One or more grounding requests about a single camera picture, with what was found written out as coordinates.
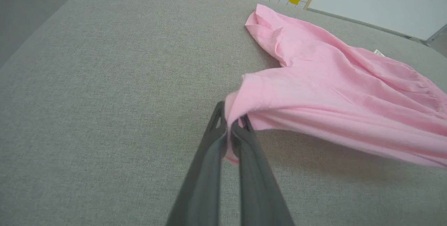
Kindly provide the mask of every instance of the pink fabric corner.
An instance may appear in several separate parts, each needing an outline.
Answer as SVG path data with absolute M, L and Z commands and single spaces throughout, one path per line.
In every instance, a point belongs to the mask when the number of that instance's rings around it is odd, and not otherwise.
M 257 5 L 246 28 L 281 68 L 244 75 L 228 125 L 306 133 L 360 151 L 447 167 L 447 94 L 408 65 Z M 228 158 L 236 160 L 228 151 Z

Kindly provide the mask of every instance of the white label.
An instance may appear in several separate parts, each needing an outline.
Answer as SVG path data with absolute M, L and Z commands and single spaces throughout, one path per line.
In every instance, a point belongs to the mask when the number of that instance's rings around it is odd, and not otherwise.
M 385 56 L 384 54 L 382 54 L 379 50 L 375 50 L 374 51 L 374 54 L 377 54 L 377 55 L 379 55 L 379 56 Z

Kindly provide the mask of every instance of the gray ironing board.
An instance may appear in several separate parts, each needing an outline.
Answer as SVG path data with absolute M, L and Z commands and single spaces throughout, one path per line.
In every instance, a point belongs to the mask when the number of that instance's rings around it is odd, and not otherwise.
M 0 225 L 163 225 L 215 104 L 244 73 L 278 66 L 244 27 L 256 3 L 62 6 L 0 69 Z M 379 49 L 447 91 L 447 59 L 426 46 L 261 3 Z M 295 132 L 257 136 L 296 225 L 447 225 L 444 169 Z M 223 165 L 221 221 L 236 226 L 239 176 Z

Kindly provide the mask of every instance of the pink garment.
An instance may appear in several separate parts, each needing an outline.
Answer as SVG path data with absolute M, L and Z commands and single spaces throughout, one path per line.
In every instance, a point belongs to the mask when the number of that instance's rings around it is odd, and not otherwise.
M 282 67 L 245 74 L 228 124 L 306 133 L 367 153 L 447 167 L 447 94 L 408 65 L 257 5 L 246 27 Z M 234 159 L 232 152 L 227 156 Z

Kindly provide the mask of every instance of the white board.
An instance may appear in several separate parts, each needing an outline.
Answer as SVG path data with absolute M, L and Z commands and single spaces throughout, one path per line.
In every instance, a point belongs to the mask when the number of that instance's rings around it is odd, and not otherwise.
M 309 8 L 421 40 L 447 24 L 447 0 L 312 0 Z

